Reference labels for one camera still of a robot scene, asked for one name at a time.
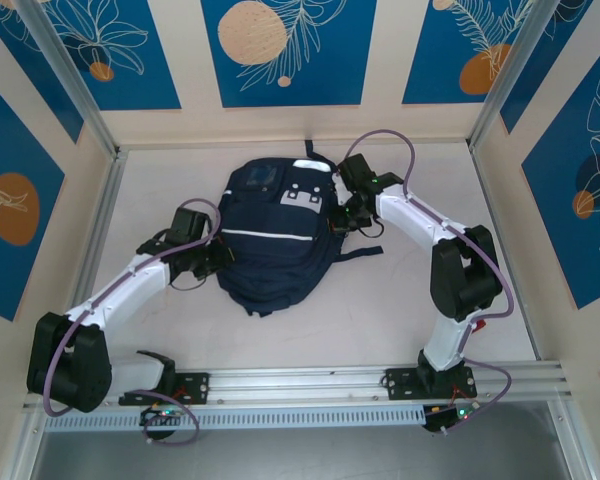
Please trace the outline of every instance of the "blue wallpaper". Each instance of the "blue wallpaper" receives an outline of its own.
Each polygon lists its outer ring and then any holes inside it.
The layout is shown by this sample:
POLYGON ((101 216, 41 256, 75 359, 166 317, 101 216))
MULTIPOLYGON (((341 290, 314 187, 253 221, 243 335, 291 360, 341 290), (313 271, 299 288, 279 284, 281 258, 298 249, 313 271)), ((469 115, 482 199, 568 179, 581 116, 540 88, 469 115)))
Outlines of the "blue wallpaper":
POLYGON ((41 5, 101 110, 180 108, 147 0, 41 5))
POLYGON ((600 298, 600 57, 522 166, 582 308, 600 298))
POLYGON ((16 11, 3 3, 0 2, 0 38, 69 137, 77 142, 84 120, 16 11))
POLYGON ((375 7, 375 0, 202 0, 222 105, 359 105, 375 7))
POLYGON ((15 317, 63 179, 0 96, 0 316, 7 320, 15 317))
POLYGON ((430 0, 404 104, 482 102, 531 0, 430 0))
POLYGON ((513 130, 593 0, 561 0, 525 64, 500 115, 513 130))

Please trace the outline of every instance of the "navy blue backpack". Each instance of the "navy blue backpack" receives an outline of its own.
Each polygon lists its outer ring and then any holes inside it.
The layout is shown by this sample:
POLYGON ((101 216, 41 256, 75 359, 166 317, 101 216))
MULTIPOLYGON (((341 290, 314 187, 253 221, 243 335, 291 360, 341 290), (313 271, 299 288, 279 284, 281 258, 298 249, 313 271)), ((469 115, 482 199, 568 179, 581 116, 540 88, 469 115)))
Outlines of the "navy blue backpack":
POLYGON ((309 159, 259 158, 235 170, 220 202, 221 236, 235 262, 217 273, 220 287, 249 315, 301 302, 332 263, 382 253, 380 247, 341 255, 344 234, 331 231, 338 205, 336 165, 309 159))

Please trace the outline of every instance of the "enclosure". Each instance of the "enclosure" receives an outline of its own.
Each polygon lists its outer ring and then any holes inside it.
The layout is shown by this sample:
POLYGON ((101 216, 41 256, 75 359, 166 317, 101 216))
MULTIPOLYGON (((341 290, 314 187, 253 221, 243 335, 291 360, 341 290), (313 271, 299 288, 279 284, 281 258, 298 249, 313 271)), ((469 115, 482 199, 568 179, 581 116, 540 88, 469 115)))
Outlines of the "enclosure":
MULTIPOLYGON (((378 175, 410 161, 386 133, 354 153, 378 175)), ((0 479, 132 476, 600 478, 600 0, 0 0, 0 479), (394 399, 387 369, 416 363, 438 312, 431 252, 385 222, 343 247, 382 255, 289 309, 249 316, 210 276, 107 332, 112 357, 205 375, 193 445, 147 444, 116 395, 47 416, 26 386, 41 317, 245 162, 310 139, 339 163, 378 129, 413 141, 415 195, 494 236, 513 313, 464 352, 512 377, 474 368, 488 411, 432 434, 455 393, 394 399)))

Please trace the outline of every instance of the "white wall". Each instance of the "white wall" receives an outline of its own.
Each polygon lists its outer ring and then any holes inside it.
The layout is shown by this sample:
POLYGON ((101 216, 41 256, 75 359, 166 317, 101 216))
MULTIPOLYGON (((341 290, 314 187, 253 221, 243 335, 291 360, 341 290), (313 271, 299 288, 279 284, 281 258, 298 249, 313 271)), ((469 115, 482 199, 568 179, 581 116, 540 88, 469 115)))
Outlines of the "white wall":
POLYGON ((74 144, 0 40, 0 95, 65 174, 13 322, 0 317, 0 469, 21 411, 33 330, 46 312, 64 311, 86 247, 109 160, 88 128, 74 144))
POLYGON ((466 138, 482 106, 402 105, 430 0, 378 0, 359 107, 223 109, 200 1, 150 0, 182 104, 178 111, 104 112, 126 144, 353 138, 394 128, 416 138, 466 138))
POLYGON ((600 452, 600 299, 576 309, 521 169, 599 55, 600 0, 594 0, 512 134, 498 119, 477 154, 541 353, 561 360, 600 452))

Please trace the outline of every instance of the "white floor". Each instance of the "white floor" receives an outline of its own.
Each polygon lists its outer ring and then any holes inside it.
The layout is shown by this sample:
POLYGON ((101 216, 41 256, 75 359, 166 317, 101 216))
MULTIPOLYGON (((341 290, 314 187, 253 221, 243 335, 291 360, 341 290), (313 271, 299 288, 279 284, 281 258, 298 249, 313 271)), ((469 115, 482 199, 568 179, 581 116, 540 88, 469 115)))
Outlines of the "white floor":
MULTIPOLYGON (((348 145, 316 144, 339 161, 348 145)), ((471 157, 464 143, 418 144, 411 189, 449 217, 493 232, 471 157)), ((370 144, 359 149, 378 174, 406 171, 404 145, 370 144)), ((96 280, 102 287, 128 263, 135 249, 170 225, 184 200, 217 202, 229 173, 264 156, 304 157, 301 142, 129 154, 96 280)), ((414 363, 433 327, 428 255, 399 230, 368 240, 352 234, 343 251, 382 245, 385 254, 334 264, 301 304, 266 318, 249 317, 221 290, 215 277, 192 292, 167 289, 109 338, 111 354, 149 349, 179 368, 265 368, 414 363)), ((179 279, 181 287, 194 284, 179 279)), ((503 309, 501 295, 494 310, 503 309)), ((494 320, 472 335, 467 356, 476 360, 533 360, 527 330, 516 305, 513 316, 494 320)))

